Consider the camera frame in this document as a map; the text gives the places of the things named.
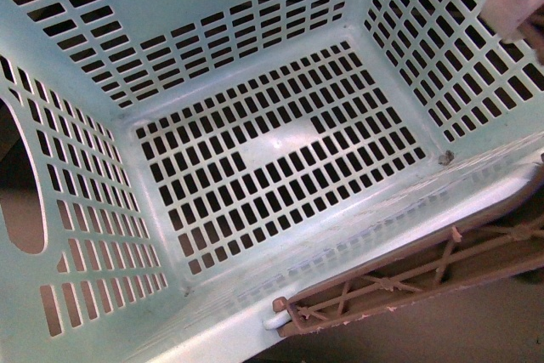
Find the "basket handle hole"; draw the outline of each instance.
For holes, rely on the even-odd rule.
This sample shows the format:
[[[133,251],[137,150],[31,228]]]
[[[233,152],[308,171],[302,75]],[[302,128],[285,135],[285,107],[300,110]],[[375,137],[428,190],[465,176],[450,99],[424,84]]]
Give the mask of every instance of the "basket handle hole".
[[[8,238],[21,251],[45,248],[43,212],[36,179],[14,118],[0,99],[0,206]]]

